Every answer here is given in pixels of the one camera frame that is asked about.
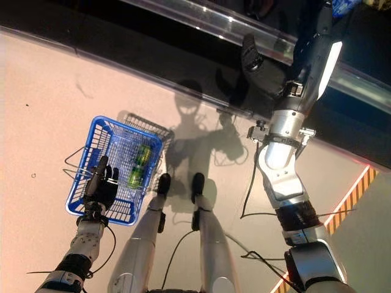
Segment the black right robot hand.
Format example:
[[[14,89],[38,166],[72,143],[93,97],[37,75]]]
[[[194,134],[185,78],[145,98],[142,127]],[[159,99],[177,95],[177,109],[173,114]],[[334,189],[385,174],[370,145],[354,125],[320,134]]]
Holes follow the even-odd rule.
[[[287,77],[288,107],[304,112],[321,98],[342,46],[333,33],[332,1],[306,1]]]

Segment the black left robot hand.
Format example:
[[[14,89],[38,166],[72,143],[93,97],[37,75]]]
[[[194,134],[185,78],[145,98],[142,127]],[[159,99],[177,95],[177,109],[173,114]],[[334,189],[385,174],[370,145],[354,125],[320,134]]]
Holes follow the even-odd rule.
[[[99,213],[103,215],[115,201],[119,188],[119,170],[108,164],[109,157],[101,157],[94,168],[92,177],[88,180],[83,195],[83,204],[86,214]]]

